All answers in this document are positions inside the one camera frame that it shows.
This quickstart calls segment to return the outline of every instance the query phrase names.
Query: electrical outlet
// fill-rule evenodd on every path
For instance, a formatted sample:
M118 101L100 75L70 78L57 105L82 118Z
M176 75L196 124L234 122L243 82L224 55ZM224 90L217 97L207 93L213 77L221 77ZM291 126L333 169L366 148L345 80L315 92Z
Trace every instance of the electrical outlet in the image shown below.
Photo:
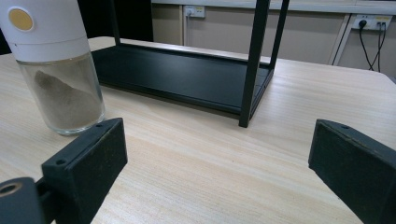
M367 21L367 24L363 27L363 30L379 30L380 24L383 22L385 26L382 25L381 29L388 29L390 25L390 21L392 20L392 16L384 16L384 15L357 15L355 22L353 22L352 29L360 29L359 22Z
M184 15L186 17L205 17L205 7L198 6L184 6Z

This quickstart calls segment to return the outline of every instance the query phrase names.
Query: wooden table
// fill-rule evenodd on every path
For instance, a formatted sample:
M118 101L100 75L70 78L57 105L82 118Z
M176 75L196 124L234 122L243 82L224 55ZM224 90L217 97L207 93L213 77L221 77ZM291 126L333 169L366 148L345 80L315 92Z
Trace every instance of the wooden table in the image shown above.
M279 60L247 129L193 106L102 93L106 117L124 119L129 162L93 223L360 223L308 169L316 119L396 148L396 85L370 71ZM37 180L40 164L74 138L45 126L15 59L0 56L0 182Z

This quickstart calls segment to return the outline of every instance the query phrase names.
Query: screw hole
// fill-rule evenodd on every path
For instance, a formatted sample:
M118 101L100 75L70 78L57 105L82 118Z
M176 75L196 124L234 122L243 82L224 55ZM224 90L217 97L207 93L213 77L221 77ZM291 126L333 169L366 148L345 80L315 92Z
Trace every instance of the screw hole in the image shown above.
M66 160L58 160L58 161L56 161L57 165L62 165L62 164L65 164L65 163L66 163Z
M22 186L21 183L11 183L0 188L0 198L14 193Z

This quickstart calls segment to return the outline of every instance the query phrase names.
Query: powder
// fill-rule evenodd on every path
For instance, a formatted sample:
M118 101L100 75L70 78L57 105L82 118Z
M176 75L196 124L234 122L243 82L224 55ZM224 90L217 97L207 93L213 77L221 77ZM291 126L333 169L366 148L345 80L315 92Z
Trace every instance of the powder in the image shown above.
M102 115L102 103L91 92L81 91L42 71L33 85L41 112L56 129L78 129L94 124Z

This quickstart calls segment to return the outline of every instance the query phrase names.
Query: glass jar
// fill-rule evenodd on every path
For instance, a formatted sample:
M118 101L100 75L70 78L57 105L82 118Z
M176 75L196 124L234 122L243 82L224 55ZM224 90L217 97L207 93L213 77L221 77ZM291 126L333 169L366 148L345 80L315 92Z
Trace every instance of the glass jar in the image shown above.
M17 62L43 120L56 133L80 133L105 118L90 52L55 62Z

